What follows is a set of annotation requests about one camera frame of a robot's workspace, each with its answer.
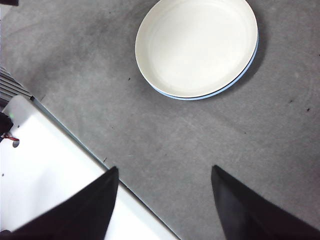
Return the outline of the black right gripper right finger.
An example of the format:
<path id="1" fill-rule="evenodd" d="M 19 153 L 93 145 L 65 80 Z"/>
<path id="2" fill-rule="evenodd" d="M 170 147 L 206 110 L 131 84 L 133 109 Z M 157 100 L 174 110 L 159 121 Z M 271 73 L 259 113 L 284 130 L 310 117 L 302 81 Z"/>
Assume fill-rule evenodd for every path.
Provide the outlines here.
<path id="1" fill-rule="evenodd" d="M 318 240 L 320 231 L 214 165 L 214 204 L 228 240 Z"/>

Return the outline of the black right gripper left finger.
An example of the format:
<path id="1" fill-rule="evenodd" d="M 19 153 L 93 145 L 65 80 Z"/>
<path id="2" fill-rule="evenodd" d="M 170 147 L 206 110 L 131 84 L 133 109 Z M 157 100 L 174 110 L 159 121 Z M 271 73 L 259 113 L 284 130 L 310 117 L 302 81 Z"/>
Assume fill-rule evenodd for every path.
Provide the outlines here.
<path id="1" fill-rule="evenodd" d="M 115 208 L 119 170 L 112 167 L 68 200 L 10 232 L 2 240 L 103 240 Z"/>

